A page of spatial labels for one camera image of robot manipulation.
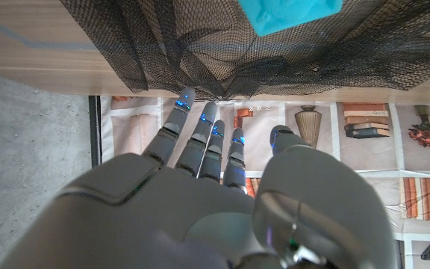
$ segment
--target robot finger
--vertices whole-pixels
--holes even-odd
[[[283,125],[273,127],[269,136],[269,143],[272,145],[273,156],[282,153],[291,146],[310,146],[301,137],[294,134],[290,128]]]
[[[235,129],[231,136],[227,167],[223,174],[223,184],[246,194],[245,161],[243,158],[244,144],[243,130],[240,128]]]
[[[192,136],[187,141],[187,145],[184,147],[177,164],[175,164],[175,169],[189,176],[197,177],[212,126],[214,125],[215,116],[216,104],[214,102],[207,103]]]
[[[143,156],[157,160],[161,166],[168,162],[194,100],[195,90],[186,87],[175,101],[174,108],[162,128],[142,153]]]
[[[202,159],[198,178],[214,179],[220,183],[224,134],[225,124],[222,120],[217,120],[208,139],[207,149]]]

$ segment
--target blue cloth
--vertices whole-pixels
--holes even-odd
[[[341,11],[343,0],[238,0],[255,33],[265,36]]]

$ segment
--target robotic hand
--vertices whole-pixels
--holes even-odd
[[[395,268],[375,191],[276,126],[256,199],[245,195],[243,131],[222,185],[224,124],[209,102],[175,169],[165,167],[195,99],[186,88],[140,156],[67,185],[1,268]]]

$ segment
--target red flowers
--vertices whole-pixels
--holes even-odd
[[[430,147],[430,131],[424,130],[421,131],[419,129],[409,129],[409,137],[414,139],[419,143],[419,145]]]

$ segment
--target black mesh net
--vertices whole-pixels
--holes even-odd
[[[408,90],[430,78],[430,0],[345,0],[336,15],[265,37],[235,0],[61,1],[134,93]]]

